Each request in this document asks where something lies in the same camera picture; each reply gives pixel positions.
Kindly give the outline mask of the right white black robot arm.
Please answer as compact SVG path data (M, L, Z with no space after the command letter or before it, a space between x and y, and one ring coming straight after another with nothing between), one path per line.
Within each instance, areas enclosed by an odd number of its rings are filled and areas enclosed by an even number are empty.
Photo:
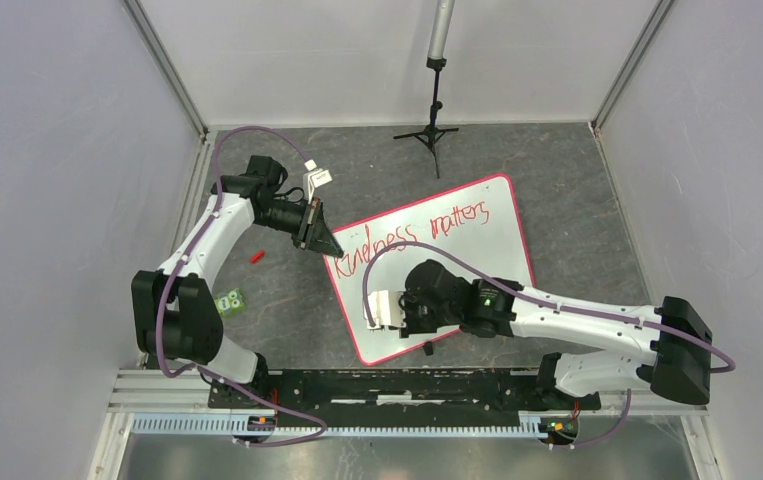
M537 400L559 408L572 397L642 390L704 406L711 397L712 333L685 299L659 306L582 301L499 278L467 280L435 260L418 264L401 291L370 294L380 329L407 338L453 326L479 338L546 338L590 347L587 354L544 356Z

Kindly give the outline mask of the red marker cap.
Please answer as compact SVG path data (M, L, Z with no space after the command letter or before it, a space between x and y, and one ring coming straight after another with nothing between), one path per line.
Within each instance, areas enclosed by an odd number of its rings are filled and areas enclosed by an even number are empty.
M252 256L252 257L249 259L249 262L250 262L251 264L257 264L258 262L260 262L260 261L261 261L261 260L264 258L265 254L266 254L266 252L265 252L264 250L260 250L260 251L258 251L257 253L255 253L255 254L254 254L254 255L253 255L253 256Z

